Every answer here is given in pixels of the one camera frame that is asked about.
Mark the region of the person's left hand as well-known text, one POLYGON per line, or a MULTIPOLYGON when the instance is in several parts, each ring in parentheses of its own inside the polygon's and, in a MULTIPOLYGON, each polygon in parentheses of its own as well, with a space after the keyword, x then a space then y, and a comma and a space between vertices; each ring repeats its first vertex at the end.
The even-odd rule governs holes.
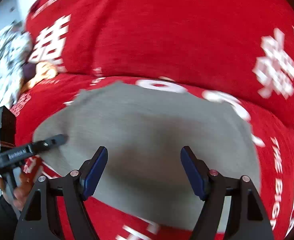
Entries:
POLYGON ((0 178, 0 190, 2 191, 2 195, 6 202, 8 202, 9 204, 12 203, 19 211, 22 211, 34 183, 32 180, 28 178, 28 175, 24 172, 20 173, 19 178, 21 184, 14 190, 14 200, 9 200, 6 193, 6 186, 2 178, 0 178))

